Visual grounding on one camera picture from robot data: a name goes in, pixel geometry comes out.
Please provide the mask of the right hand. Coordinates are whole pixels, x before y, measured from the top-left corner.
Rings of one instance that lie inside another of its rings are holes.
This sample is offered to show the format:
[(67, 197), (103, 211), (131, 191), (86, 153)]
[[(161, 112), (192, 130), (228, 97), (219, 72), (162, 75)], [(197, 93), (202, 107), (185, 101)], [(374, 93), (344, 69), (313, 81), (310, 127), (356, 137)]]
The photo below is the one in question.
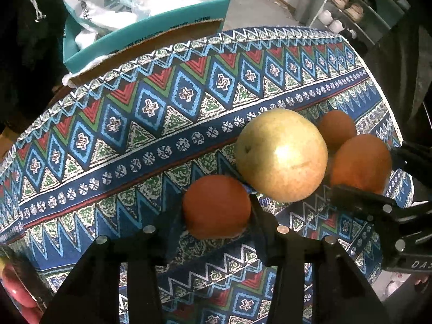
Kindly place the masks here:
[(429, 275), (428, 274), (413, 274), (412, 277), (414, 278), (414, 284), (424, 284), (428, 281)]

